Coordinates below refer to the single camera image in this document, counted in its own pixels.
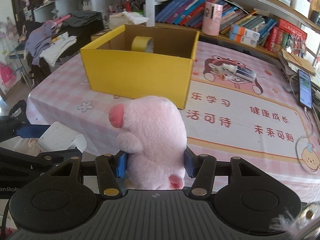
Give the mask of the orange white box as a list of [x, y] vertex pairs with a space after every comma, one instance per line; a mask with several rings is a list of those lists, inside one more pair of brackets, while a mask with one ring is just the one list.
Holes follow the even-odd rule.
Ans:
[[242, 44], [256, 47], [258, 41], [249, 37], [241, 36], [235, 33], [232, 33], [231, 31], [229, 32], [229, 39], [232, 41], [240, 42]]
[[230, 33], [244, 36], [244, 37], [248, 37], [248, 38], [252, 38], [255, 40], [258, 40], [260, 38], [260, 34], [258, 32], [241, 27], [241, 26], [238, 26], [238, 25], [235, 25], [235, 24], [233, 24], [231, 26]]

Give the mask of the brown envelope paper stack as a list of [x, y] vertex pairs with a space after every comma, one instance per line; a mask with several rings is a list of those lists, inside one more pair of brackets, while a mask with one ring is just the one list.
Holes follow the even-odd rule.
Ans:
[[316, 76], [316, 72], [308, 60], [298, 57], [297, 55], [289, 53], [283, 49], [278, 53], [278, 56], [280, 59], [285, 61], [285, 65], [287, 65], [292, 71], [296, 72], [298, 69], [301, 69], [311, 76]]

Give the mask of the orange white box upper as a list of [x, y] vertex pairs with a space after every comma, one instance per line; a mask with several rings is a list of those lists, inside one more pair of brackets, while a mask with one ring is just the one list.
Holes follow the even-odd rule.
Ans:
[[238, 25], [235, 25], [235, 24], [233, 24], [231, 26], [230, 33], [244, 36], [244, 37], [248, 37], [248, 38], [252, 38], [255, 40], [258, 40], [260, 38], [260, 34], [258, 32], [241, 27], [241, 26], [238, 26]]

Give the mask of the yellow tape roll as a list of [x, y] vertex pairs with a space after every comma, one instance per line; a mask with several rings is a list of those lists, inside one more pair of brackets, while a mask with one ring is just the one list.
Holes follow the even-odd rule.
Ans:
[[153, 53], [153, 38], [136, 36], [132, 41], [131, 50], [143, 53]]

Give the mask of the beige eraser block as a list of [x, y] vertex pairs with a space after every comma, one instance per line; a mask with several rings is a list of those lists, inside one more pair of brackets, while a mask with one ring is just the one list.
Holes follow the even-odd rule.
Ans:
[[87, 147], [83, 134], [59, 123], [54, 122], [38, 139], [39, 145], [46, 151], [62, 151], [78, 149], [81, 153]]

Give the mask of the white pen holder box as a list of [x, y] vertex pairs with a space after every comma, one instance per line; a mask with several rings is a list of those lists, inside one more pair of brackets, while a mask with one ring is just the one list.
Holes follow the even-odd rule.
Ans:
[[291, 0], [290, 7], [295, 11], [304, 14], [310, 10], [310, 2], [308, 0]]

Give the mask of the red dictionary book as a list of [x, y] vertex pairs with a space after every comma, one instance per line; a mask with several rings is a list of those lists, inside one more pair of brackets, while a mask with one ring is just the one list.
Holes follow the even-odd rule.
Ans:
[[294, 24], [280, 18], [277, 20], [277, 27], [281, 30], [283, 30], [284, 32], [288, 33], [288, 34], [294, 34], [298, 37], [300, 37], [302, 40], [306, 40], [308, 34], [303, 31], [302, 29], [300, 29], [299, 27], [295, 26]]

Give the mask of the orange white box lower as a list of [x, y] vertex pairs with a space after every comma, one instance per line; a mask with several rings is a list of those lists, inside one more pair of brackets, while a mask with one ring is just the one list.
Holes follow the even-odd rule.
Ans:
[[229, 32], [229, 39], [232, 41], [240, 42], [242, 44], [256, 47], [258, 41], [249, 37], [241, 36], [235, 33], [232, 33], [231, 31]]

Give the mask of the pink checkered tablecloth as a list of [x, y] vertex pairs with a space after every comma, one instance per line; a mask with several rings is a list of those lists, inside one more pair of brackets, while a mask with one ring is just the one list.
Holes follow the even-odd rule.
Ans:
[[[256, 73], [254, 82], [233, 73], [224, 81], [222, 64]], [[228, 161], [240, 156], [282, 182], [304, 202], [319, 200], [319, 143], [311, 112], [285, 90], [280, 69], [249, 55], [199, 42], [188, 101], [181, 111], [188, 146], [196, 154]], [[108, 121], [111, 106], [124, 98], [90, 89], [80, 55], [39, 84], [28, 96], [33, 124], [56, 121], [84, 135], [90, 154], [116, 153], [118, 130]]]

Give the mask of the staples box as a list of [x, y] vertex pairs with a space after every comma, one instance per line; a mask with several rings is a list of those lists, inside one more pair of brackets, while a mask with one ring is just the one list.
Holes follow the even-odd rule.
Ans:
[[230, 72], [224, 70], [219, 72], [219, 76], [224, 81], [232, 81], [234, 79], [234, 76]]

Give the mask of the black smartphone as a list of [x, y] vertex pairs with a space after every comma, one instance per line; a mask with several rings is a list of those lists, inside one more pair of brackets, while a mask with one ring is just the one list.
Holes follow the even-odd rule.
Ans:
[[311, 78], [302, 71], [298, 70], [299, 81], [299, 103], [307, 109], [312, 108], [312, 90], [311, 90]]

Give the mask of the yellow cardboard box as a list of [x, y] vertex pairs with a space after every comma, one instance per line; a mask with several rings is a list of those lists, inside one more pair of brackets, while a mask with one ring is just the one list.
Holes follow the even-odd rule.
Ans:
[[[81, 48], [92, 90], [137, 99], [168, 98], [184, 109], [199, 32], [124, 24]], [[153, 53], [131, 50], [136, 36], [153, 38]]]

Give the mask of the pink cylindrical dispenser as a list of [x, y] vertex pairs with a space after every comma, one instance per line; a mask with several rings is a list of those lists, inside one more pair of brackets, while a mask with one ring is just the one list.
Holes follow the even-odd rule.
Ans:
[[206, 2], [202, 22], [202, 32], [209, 36], [218, 36], [222, 18], [223, 6]]

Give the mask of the pile of clothes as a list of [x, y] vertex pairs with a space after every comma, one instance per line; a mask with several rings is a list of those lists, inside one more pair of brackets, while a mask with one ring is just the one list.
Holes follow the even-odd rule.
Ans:
[[54, 67], [58, 58], [73, 55], [103, 29], [103, 17], [97, 11], [74, 11], [57, 21], [44, 22], [28, 36], [26, 59], [32, 67]]

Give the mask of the tissue box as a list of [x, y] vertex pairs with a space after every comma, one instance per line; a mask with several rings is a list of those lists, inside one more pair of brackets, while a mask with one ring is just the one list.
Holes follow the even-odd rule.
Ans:
[[108, 26], [110, 30], [113, 30], [124, 24], [139, 25], [146, 23], [147, 21], [147, 17], [144, 17], [143, 15], [137, 12], [124, 11], [110, 15]]

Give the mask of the white wooden bookshelf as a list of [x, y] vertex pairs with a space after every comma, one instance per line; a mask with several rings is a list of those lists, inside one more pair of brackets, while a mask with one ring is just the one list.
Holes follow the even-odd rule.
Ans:
[[[218, 37], [229, 38], [230, 28], [235, 24], [258, 32], [260, 38], [255, 48], [273, 56], [284, 48], [313, 60], [319, 56], [319, 11], [311, 10], [312, 2], [319, 0], [308, 0], [310, 10], [304, 14], [290, 7], [291, 0], [91, 0], [91, 3], [94, 10], [110, 15], [119, 9], [131, 9], [142, 12], [151, 23], [202, 31], [207, 1], [223, 6]], [[307, 39], [279, 29], [280, 18], [305, 31]]]

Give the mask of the pink plush pig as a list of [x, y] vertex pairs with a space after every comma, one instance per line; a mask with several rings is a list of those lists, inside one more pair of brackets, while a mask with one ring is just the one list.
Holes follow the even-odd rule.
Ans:
[[146, 96], [119, 103], [110, 108], [108, 119], [120, 129], [116, 142], [128, 154], [127, 188], [184, 187], [187, 133], [180, 111], [169, 99]]

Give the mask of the white spray bottle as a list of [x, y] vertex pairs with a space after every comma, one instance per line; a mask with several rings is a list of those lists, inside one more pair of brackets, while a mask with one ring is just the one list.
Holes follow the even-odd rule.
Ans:
[[247, 69], [245, 67], [239, 67], [238, 65], [225, 64], [225, 63], [223, 63], [222, 66], [229, 72], [247, 81], [254, 82], [256, 80], [256, 77], [257, 77], [256, 73], [250, 69]]

